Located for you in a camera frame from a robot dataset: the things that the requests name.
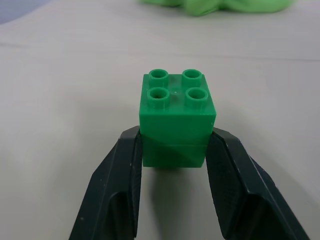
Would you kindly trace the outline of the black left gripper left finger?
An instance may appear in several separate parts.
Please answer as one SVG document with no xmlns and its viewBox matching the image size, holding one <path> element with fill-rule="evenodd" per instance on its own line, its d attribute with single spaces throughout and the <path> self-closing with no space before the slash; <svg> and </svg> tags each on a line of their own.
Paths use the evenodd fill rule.
<svg viewBox="0 0 320 240">
<path fill-rule="evenodd" d="M 142 159 L 139 126 L 123 131 L 92 174 L 68 240 L 135 240 Z"/>
</svg>

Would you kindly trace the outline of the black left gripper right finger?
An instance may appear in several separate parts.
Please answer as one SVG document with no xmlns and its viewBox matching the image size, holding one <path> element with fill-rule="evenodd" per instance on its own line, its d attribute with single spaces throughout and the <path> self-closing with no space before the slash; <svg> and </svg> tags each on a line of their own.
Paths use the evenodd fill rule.
<svg viewBox="0 0 320 240">
<path fill-rule="evenodd" d="M 205 154 L 223 240 L 320 240 L 320 203 L 282 165 L 215 128 Z"/>
</svg>

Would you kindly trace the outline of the green studded building block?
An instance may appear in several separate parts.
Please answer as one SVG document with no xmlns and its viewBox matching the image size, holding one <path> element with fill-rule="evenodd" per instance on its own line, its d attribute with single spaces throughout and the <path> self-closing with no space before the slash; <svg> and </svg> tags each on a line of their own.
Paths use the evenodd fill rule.
<svg viewBox="0 0 320 240">
<path fill-rule="evenodd" d="M 143 76 L 139 105 L 142 163 L 151 168 L 200 168 L 217 112 L 205 78 L 196 69 Z"/>
</svg>

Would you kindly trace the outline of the light green cloth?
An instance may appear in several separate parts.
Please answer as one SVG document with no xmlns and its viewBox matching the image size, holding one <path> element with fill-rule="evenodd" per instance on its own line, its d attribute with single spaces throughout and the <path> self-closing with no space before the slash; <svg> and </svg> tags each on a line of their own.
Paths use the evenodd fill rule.
<svg viewBox="0 0 320 240">
<path fill-rule="evenodd" d="M 205 16 L 216 11 L 249 14 L 275 13 L 289 8 L 295 0 L 138 0 L 143 4 L 181 8 L 190 16 Z"/>
</svg>

